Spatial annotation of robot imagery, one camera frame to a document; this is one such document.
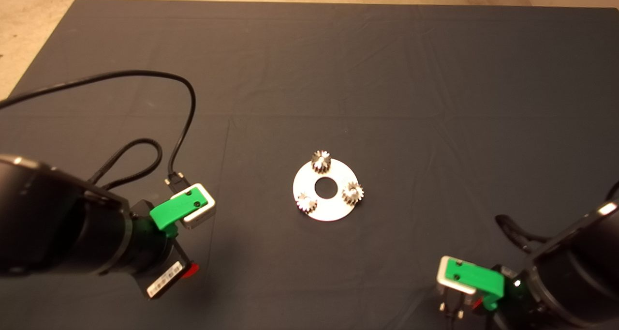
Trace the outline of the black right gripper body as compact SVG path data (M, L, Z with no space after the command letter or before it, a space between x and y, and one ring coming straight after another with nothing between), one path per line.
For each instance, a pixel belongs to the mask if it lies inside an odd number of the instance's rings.
M493 266L493 270L505 278L504 295L498 301L496 310L486 317L485 330L538 330L535 324L535 299L529 290L524 273L503 265Z

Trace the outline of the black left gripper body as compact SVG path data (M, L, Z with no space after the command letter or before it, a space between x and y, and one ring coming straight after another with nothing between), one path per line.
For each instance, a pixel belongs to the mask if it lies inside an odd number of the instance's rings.
M127 246L127 273L148 300L161 298L192 261L176 238L159 229L150 216L154 205L141 200L130 208L130 239Z

